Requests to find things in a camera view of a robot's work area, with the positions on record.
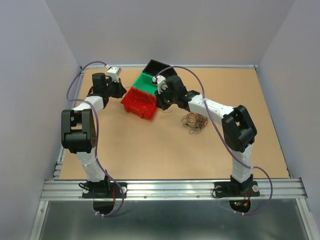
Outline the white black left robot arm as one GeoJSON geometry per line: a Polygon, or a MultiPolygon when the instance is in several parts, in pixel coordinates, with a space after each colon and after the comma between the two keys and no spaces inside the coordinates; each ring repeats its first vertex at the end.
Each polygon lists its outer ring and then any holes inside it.
{"type": "Polygon", "coordinates": [[[121,99],[127,90],[123,87],[116,67],[106,73],[92,75],[92,87],[77,107],[61,112],[61,143],[80,161],[86,173],[86,182],[80,183],[82,197],[115,198],[114,180],[98,160],[98,111],[103,110],[109,98],[121,99]]]}

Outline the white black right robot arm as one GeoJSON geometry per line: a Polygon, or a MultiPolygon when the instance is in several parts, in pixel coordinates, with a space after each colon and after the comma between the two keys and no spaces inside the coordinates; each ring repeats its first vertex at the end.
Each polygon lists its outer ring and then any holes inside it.
{"type": "Polygon", "coordinates": [[[232,157],[232,172],[230,181],[215,185],[214,197],[238,197],[249,192],[253,181],[252,145],[257,129],[248,110],[243,105],[223,105],[205,98],[198,91],[187,90],[177,75],[167,78],[162,75],[154,76],[152,83],[157,86],[157,108],[166,110],[171,105],[177,105],[180,109],[210,119],[214,126],[222,127],[218,136],[232,157]]]}

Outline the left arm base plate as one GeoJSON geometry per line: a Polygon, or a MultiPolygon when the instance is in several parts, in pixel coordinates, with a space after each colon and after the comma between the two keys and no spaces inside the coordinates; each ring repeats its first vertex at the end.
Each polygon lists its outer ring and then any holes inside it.
{"type": "Polygon", "coordinates": [[[114,182],[80,182],[83,199],[121,199],[123,197],[120,188],[114,182]]]}

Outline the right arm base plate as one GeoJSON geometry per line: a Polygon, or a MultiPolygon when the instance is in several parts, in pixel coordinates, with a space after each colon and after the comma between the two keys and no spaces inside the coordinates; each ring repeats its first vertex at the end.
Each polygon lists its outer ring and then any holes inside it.
{"type": "Polygon", "coordinates": [[[254,191],[253,186],[257,186],[256,181],[248,184],[238,184],[231,181],[216,181],[212,190],[215,198],[244,198],[259,197],[260,191],[254,191]]]}

